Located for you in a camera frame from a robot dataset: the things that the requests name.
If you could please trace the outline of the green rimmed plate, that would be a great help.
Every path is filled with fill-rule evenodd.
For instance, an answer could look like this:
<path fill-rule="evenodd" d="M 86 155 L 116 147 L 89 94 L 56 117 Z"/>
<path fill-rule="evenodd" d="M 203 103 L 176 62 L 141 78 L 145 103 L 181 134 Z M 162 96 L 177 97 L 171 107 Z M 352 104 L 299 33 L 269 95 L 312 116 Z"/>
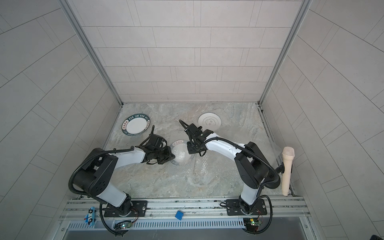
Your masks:
<path fill-rule="evenodd" d="M 187 150 L 187 142 L 185 140 L 177 140 L 171 144 L 172 153 L 176 156 L 174 160 L 171 160 L 171 163 L 174 165 L 185 165 L 190 159 Z"/>
<path fill-rule="evenodd" d="M 144 133 L 150 126 L 151 119 L 145 114 L 134 114 L 122 123 L 122 132 L 127 136 L 137 136 Z"/>

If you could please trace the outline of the bubble wrap sheet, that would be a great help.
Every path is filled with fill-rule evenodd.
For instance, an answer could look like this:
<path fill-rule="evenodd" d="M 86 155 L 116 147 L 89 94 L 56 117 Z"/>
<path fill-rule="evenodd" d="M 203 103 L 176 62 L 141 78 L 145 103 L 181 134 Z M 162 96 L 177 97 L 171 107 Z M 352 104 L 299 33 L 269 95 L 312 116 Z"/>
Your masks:
<path fill-rule="evenodd" d="M 188 140 L 179 139 L 171 143 L 171 152 L 175 158 L 164 164 L 168 174 L 181 176 L 190 175 L 195 168 L 195 155 L 189 154 Z"/>

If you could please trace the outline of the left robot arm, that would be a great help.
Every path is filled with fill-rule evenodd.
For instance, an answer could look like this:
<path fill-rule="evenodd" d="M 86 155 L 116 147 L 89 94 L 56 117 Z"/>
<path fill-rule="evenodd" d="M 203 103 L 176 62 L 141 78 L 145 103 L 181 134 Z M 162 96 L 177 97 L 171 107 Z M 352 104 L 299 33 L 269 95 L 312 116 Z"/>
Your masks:
<path fill-rule="evenodd" d="M 133 211 L 131 196 L 112 182 L 112 177 L 120 168 L 137 165 L 162 165 L 175 159 L 167 141 L 154 134 L 138 146 L 128 149 L 103 150 L 95 148 L 71 174 L 68 182 L 72 193 L 97 200 L 118 216 L 128 216 Z"/>

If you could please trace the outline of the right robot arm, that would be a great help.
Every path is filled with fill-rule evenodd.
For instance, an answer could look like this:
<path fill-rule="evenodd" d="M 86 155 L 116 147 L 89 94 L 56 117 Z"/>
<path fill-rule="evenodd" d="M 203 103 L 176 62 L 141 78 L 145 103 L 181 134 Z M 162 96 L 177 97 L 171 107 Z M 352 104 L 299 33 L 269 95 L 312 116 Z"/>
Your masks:
<path fill-rule="evenodd" d="M 259 147 L 253 143 L 238 144 L 218 136 L 211 130 L 202 130 L 195 124 L 186 124 L 179 120 L 189 137 L 187 149 L 190 155 L 199 154 L 203 157 L 207 151 L 217 152 L 237 166 L 239 175 L 244 182 L 239 197 L 240 209 L 246 215 L 256 211 L 256 202 L 260 199 L 264 187 L 275 189 L 280 185 L 280 176 L 267 161 Z"/>

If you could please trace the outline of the blue square tag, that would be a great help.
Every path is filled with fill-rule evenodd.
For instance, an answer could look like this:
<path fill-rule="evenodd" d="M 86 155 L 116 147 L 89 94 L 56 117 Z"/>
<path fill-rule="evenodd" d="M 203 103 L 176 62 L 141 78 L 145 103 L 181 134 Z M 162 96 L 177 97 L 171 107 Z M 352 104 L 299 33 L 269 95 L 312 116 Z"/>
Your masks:
<path fill-rule="evenodd" d="M 175 218 L 178 219 L 179 221 L 183 219 L 183 216 L 184 216 L 184 213 L 181 211 L 177 211 L 177 213 L 175 214 Z"/>

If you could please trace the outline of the left circuit board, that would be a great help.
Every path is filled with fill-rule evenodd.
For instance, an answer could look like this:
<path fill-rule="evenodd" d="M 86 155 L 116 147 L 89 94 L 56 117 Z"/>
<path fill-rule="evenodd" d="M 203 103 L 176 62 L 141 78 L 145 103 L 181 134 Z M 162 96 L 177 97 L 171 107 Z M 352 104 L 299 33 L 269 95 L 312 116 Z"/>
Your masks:
<path fill-rule="evenodd" d="M 122 221 L 122 222 L 119 222 L 119 223 L 116 223 L 115 226 L 114 226 L 114 230 L 117 230 L 117 231 L 123 231 L 123 230 L 127 230 L 129 228 L 131 228 L 133 225 L 132 221 L 128 220 L 128 221 Z"/>

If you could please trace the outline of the circuit board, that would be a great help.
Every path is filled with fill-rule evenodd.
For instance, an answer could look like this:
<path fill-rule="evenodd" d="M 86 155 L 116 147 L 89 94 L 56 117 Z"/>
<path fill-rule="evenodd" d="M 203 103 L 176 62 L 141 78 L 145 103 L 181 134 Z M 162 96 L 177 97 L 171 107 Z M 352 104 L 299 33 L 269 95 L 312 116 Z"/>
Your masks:
<path fill-rule="evenodd" d="M 243 219 L 245 230 L 248 232 L 257 232 L 262 225 L 262 221 L 259 219 Z"/>
<path fill-rule="evenodd" d="M 122 221 L 122 222 L 119 222 L 119 223 L 116 223 L 115 226 L 114 226 L 114 230 L 117 230 L 117 231 L 123 231 L 123 230 L 127 230 L 129 228 L 131 228 L 133 225 L 132 221 L 128 220 L 128 221 Z"/>

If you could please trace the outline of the beige foam microphone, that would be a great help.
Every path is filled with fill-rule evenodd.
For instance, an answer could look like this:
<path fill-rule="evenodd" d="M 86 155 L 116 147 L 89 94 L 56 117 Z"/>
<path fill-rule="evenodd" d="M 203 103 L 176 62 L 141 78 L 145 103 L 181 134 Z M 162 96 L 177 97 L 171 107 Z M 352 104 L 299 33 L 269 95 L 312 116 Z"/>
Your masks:
<path fill-rule="evenodd" d="M 291 182 L 291 172 L 293 160 L 295 158 L 295 150 L 292 147 L 284 147 L 282 152 L 284 172 L 282 173 L 282 194 L 288 196 Z"/>

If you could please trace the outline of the right circuit board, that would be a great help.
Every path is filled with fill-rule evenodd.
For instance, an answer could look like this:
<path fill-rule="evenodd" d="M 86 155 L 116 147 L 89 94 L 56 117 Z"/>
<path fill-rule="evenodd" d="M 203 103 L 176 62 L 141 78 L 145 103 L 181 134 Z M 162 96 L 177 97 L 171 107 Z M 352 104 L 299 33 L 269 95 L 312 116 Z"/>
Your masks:
<path fill-rule="evenodd" d="M 259 219 L 243 219 L 245 230 L 248 232 L 257 232 L 262 225 L 262 221 Z"/>

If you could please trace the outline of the blue connector clip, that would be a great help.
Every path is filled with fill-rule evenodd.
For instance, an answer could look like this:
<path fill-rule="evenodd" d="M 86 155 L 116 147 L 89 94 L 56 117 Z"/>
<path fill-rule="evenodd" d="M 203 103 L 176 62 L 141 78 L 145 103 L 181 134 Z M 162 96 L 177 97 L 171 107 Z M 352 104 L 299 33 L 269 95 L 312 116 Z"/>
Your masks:
<path fill-rule="evenodd" d="M 84 221 L 89 227 L 92 227 L 95 225 L 95 221 L 96 221 L 95 207 L 91 207 L 88 209 L 88 214 L 85 216 Z"/>

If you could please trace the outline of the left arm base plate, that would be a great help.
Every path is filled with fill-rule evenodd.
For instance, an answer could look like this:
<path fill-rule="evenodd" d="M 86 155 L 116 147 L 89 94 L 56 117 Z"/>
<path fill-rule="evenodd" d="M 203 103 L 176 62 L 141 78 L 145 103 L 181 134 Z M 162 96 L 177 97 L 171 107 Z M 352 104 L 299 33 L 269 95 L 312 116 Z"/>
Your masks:
<path fill-rule="evenodd" d="M 130 201 L 123 203 L 120 207 L 107 204 L 103 208 L 103 216 L 107 218 L 144 217 L 147 205 L 147 201 Z"/>

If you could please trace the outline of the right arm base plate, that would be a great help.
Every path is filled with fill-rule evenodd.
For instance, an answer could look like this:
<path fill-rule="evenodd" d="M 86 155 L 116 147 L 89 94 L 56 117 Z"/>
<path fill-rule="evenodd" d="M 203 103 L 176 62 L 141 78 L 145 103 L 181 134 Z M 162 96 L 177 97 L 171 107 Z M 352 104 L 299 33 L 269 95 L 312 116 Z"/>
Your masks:
<path fill-rule="evenodd" d="M 267 215 L 265 201 L 257 199 L 252 205 L 248 205 L 242 199 L 227 199 L 220 203 L 227 209 L 228 216 Z"/>

